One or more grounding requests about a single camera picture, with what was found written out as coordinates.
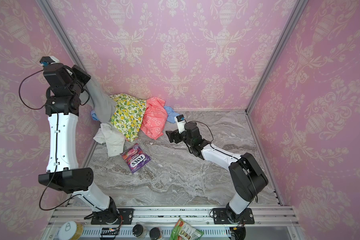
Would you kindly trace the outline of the grey cloth garment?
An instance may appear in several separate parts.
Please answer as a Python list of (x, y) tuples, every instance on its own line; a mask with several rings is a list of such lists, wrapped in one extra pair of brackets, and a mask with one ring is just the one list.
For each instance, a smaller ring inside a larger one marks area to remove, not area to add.
[(89, 92), (83, 92), (80, 100), (84, 104), (88, 98), (89, 104), (95, 111), (98, 120), (101, 123), (107, 123), (116, 111), (116, 102), (108, 96), (95, 78), (91, 78), (85, 85), (85, 89)]

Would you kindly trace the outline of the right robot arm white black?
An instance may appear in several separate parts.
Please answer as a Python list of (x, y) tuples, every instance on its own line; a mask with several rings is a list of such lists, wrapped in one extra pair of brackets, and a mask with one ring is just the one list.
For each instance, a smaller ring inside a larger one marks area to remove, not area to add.
[(188, 123), (180, 121), (177, 125), (177, 130), (166, 131), (170, 143), (183, 142), (190, 154), (214, 163), (230, 173), (236, 192), (226, 205), (226, 214), (233, 224), (240, 223), (244, 220), (250, 203), (257, 201), (258, 194), (269, 184), (259, 163), (250, 153), (243, 155), (230, 153), (204, 139), (196, 121)]

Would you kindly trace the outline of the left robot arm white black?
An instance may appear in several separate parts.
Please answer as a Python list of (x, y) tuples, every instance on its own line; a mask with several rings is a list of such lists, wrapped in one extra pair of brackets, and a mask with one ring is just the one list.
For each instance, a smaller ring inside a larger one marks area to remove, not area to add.
[(123, 217), (115, 201), (104, 194), (94, 182), (91, 168), (80, 168), (76, 157), (76, 126), (81, 106), (80, 95), (91, 79), (74, 65), (42, 61), (43, 76), (49, 83), (46, 92), (46, 115), (50, 124), (50, 159), (46, 173), (38, 181), (47, 189), (69, 194), (91, 207), (86, 216), (92, 224), (121, 225)]

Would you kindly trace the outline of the light blue cloth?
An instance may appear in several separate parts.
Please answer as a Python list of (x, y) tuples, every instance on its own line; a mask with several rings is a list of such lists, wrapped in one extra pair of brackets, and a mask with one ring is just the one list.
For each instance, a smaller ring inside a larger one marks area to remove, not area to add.
[[(169, 106), (163, 106), (163, 108), (166, 110), (167, 112), (167, 115), (168, 115), (168, 118), (167, 118), (167, 121), (170, 122), (170, 123), (176, 123), (177, 120), (175, 120), (175, 118), (177, 116), (179, 116), (180, 114), (176, 113), (171, 107)], [(97, 115), (95, 113), (94, 110), (91, 111), (91, 117), (93, 120), (95, 121), (98, 121), (99, 119), (97, 118)]]

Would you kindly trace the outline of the pink patterned cloth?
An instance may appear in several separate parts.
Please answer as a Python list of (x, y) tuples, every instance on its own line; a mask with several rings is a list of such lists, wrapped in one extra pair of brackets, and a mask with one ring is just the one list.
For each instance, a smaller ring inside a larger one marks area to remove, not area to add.
[(165, 101), (158, 97), (147, 100), (147, 107), (140, 130), (151, 139), (157, 140), (163, 135), (168, 118), (164, 105)]

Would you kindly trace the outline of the lemon print yellow cloth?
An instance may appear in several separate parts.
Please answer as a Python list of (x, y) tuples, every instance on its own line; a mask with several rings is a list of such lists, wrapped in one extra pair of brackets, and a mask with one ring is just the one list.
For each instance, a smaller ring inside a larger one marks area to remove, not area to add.
[(138, 138), (147, 101), (127, 94), (110, 95), (110, 98), (116, 103), (110, 123), (127, 141), (133, 142)]

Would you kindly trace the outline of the white cream cloth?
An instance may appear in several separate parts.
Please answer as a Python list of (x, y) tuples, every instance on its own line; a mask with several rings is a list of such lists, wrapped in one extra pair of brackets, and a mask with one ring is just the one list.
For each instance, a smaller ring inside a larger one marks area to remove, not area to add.
[(108, 157), (115, 157), (124, 152), (126, 138), (111, 123), (101, 123), (93, 139), (98, 144), (106, 145)]

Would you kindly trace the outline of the purple Fox's candy bag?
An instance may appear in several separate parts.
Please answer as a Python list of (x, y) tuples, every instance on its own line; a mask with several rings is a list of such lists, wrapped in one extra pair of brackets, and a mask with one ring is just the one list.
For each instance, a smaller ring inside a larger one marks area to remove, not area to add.
[(144, 153), (139, 144), (134, 144), (132, 147), (124, 151), (121, 154), (121, 157), (127, 163), (132, 174), (151, 161), (151, 157)]

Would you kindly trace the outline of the green snack packet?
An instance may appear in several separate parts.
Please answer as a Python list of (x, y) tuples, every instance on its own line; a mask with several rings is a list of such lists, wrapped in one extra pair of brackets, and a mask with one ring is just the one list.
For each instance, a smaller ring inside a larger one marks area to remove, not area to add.
[(169, 240), (199, 240), (204, 233), (190, 224), (186, 223), (182, 218), (179, 218)]

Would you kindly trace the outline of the black round jar lid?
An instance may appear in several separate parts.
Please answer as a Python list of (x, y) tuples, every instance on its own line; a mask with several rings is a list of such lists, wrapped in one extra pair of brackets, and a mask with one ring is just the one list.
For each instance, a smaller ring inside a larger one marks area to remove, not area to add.
[(163, 240), (163, 234), (160, 228), (152, 228), (149, 235), (151, 240)]
[(145, 226), (141, 224), (136, 224), (133, 227), (133, 236), (138, 239), (144, 239), (146, 235), (148, 234), (148, 230)]

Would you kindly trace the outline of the black round object bottom right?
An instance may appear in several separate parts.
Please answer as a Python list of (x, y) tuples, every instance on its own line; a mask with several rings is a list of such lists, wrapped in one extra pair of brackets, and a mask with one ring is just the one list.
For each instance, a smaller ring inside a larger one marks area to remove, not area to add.
[(247, 231), (244, 226), (230, 228), (231, 240), (245, 240)]

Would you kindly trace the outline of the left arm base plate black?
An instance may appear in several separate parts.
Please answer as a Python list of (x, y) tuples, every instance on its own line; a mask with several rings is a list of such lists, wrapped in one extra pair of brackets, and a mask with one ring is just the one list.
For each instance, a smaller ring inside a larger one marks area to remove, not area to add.
[(134, 217), (133, 208), (118, 209), (116, 215), (111, 213), (93, 212), (91, 218), (92, 225), (119, 225), (122, 221), (122, 225), (131, 225)]

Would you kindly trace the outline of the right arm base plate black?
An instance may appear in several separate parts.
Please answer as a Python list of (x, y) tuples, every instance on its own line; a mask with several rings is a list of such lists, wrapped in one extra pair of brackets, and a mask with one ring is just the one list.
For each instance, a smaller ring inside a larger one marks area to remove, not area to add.
[(253, 225), (255, 223), (254, 214), (250, 208), (246, 208), (241, 214), (236, 214), (233, 210), (226, 208), (214, 208), (212, 214), (215, 225)]

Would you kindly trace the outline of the aluminium rail frame front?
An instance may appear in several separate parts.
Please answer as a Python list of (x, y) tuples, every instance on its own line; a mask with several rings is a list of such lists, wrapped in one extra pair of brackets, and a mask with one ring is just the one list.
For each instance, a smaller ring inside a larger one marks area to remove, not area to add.
[(64, 207), (54, 211), (42, 235), (43, 240), (57, 240), (63, 224), (75, 221), (83, 224), (82, 240), (134, 240), (133, 227), (136, 224), (145, 226), (148, 234), (152, 228), (160, 228), (163, 239), (170, 238), (175, 224), (182, 218), (192, 227), (202, 231), (204, 240), (229, 240), (230, 228), (244, 226), (247, 240), (302, 240), (304, 239), (300, 224), (292, 207), (278, 205), (250, 206), (254, 214), (253, 225), (215, 225), (212, 209), (224, 206), (158, 206), (158, 207), (122, 207), (133, 208), (134, 217), (131, 225), (92, 225), (85, 217), (91, 214), (87, 207)]

